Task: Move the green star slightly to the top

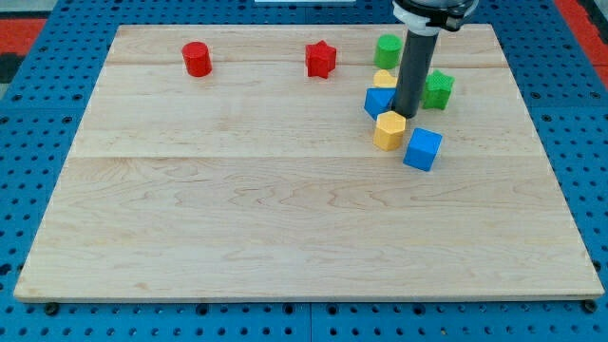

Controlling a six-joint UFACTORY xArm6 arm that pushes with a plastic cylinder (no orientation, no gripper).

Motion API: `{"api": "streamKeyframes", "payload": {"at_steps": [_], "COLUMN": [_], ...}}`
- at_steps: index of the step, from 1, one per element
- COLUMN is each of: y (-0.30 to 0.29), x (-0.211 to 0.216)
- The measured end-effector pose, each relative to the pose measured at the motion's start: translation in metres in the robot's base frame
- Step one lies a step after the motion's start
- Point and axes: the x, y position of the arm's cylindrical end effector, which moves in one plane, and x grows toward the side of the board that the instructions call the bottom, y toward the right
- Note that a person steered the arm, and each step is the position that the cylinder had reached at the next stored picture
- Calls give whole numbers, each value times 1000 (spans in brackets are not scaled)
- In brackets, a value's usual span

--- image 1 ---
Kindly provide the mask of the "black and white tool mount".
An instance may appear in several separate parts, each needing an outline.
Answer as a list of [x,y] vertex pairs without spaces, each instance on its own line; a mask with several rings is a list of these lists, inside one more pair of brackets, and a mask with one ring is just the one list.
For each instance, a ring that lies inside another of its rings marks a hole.
[[458,31],[473,14],[479,0],[393,0],[393,15],[409,31],[421,36],[441,30]]

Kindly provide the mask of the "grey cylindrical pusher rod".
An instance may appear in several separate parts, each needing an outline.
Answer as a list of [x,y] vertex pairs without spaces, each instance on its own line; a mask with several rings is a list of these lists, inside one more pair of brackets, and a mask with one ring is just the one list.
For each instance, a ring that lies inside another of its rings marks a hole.
[[397,77],[392,109],[411,119],[416,116],[438,33],[421,35],[408,31]]

